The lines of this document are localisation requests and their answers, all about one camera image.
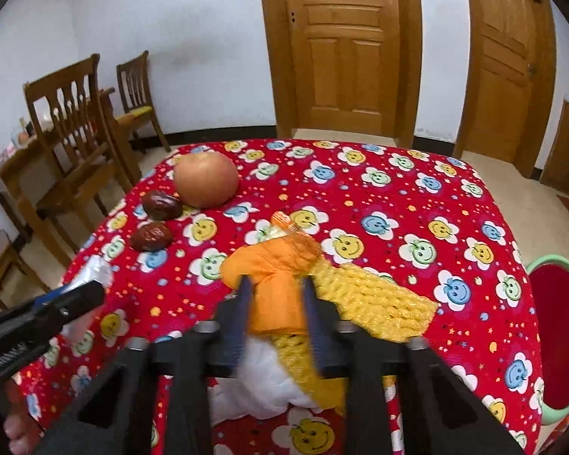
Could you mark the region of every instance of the door frame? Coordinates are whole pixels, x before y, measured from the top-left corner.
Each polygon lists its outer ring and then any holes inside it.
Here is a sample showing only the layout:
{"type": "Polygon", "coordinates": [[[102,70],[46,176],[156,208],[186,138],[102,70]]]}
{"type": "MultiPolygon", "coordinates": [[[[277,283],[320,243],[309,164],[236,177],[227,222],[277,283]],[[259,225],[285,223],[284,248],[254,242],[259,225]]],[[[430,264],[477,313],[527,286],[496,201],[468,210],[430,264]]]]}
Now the door frame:
{"type": "MultiPolygon", "coordinates": [[[[470,60],[468,63],[468,80],[462,119],[455,140],[453,157],[461,158],[468,135],[475,121],[478,106],[478,93],[481,84],[481,57],[483,56],[483,40],[480,26],[483,23],[483,10],[480,0],[469,0],[470,3],[470,60]]],[[[512,164],[523,177],[531,177],[539,149],[544,140],[544,133],[550,118],[554,82],[556,74],[556,34],[554,17],[550,0],[533,3],[535,15],[536,39],[535,62],[538,72],[532,81],[531,97],[528,113],[522,127],[519,146],[516,149],[512,164]]]]}
{"type": "MultiPolygon", "coordinates": [[[[276,133],[279,138],[290,138],[293,134],[292,130],[298,127],[299,120],[286,0],[261,0],[261,2],[266,27],[270,75],[272,76],[276,133]]],[[[411,148],[422,72],[421,0],[399,0],[399,19],[401,69],[394,136],[399,147],[411,148]]]]}

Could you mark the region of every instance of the hand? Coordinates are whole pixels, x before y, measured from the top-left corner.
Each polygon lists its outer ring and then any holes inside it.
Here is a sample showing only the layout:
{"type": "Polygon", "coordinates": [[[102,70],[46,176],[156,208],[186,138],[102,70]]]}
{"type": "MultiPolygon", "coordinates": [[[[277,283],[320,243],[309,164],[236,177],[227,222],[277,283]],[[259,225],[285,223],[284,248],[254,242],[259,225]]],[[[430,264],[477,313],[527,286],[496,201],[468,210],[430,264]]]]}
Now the hand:
{"type": "Polygon", "coordinates": [[[5,385],[6,395],[12,404],[11,412],[4,421],[4,432],[10,439],[8,448],[13,455],[31,453],[42,437],[42,430],[29,415],[25,399],[14,381],[5,385]]]}

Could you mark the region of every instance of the tablecloth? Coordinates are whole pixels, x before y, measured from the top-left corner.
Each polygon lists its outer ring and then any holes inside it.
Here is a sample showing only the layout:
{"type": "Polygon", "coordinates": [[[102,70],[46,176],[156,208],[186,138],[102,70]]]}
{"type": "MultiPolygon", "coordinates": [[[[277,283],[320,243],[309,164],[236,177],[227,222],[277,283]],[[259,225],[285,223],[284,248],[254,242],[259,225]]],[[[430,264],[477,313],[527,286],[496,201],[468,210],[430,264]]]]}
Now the tablecloth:
{"type": "MultiPolygon", "coordinates": [[[[64,276],[70,281],[98,254],[110,262],[115,279],[85,339],[70,346],[56,337],[43,358],[16,375],[30,414],[50,426],[127,337],[168,340],[208,319],[229,293],[219,280],[221,263],[238,247],[261,241],[277,210],[291,214],[335,264],[353,262],[437,302],[425,334],[432,348],[533,452],[543,381],[531,287],[514,236],[480,176],[457,159],[347,142],[186,145],[147,173],[64,276]],[[237,165],[235,198],[220,209],[189,209],[168,221],[174,241],[165,250],[131,249],[129,236],[148,218],[143,194],[173,193],[178,158],[205,150],[237,165]]],[[[161,453],[168,387],[163,378],[153,453],[161,453]]],[[[396,387],[386,397],[393,446],[400,451],[396,387]]],[[[225,421],[213,435],[219,455],[335,454],[343,447],[343,419],[334,411],[291,407],[268,420],[225,421]]]]}

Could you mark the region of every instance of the floor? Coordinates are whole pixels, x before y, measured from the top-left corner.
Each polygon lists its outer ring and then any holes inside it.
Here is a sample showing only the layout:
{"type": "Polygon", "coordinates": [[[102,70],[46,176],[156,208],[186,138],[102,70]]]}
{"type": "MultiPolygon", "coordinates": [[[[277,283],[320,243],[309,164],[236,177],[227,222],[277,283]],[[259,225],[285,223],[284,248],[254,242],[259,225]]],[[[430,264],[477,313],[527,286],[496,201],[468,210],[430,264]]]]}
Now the floor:
{"type": "MultiPolygon", "coordinates": [[[[296,139],[321,139],[330,141],[349,141],[394,146],[392,139],[357,133],[328,132],[325,130],[297,130],[296,139]]],[[[146,172],[164,158],[162,149],[147,152],[140,160],[141,171],[146,172]]],[[[508,225],[514,233],[525,264],[549,253],[557,253],[569,259],[569,212],[557,198],[557,192],[540,185],[537,181],[525,179],[511,164],[466,152],[462,159],[470,163],[481,175],[492,193],[508,225]]],[[[106,206],[114,206],[122,191],[114,184],[103,194],[106,206]]],[[[90,216],[97,225],[102,215],[95,206],[89,207],[90,216]]],[[[82,243],[86,236],[76,220],[63,220],[76,243],[82,243]]],[[[35,238],[23,250],[22,256],[51,287],[57,287],[64,269],[44,249],[35,238]]],[[[30,289],[28,283],[14,270],[5,282],[1,298],[7,305],[13,305],[40,294],[38,289],[30,289]]],[[[553,427],[542,429],[541,441],[550,434],[553,427]]]]}

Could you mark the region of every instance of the orange cloth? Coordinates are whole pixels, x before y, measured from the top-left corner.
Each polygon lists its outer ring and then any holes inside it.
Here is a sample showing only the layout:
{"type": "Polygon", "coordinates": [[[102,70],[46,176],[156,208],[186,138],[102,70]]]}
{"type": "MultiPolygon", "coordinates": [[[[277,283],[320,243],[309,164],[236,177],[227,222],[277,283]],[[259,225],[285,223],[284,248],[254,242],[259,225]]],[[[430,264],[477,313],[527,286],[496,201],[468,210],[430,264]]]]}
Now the orange cloth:
{"type": "Polygon", "coordinates": [[[225,285],[237,289],[241,275],[255,284],[249,332],[307,335],[300,276],[308,275],[321,254],[312,238],[291,234],[239,248],[223,262],[225,285]]]}

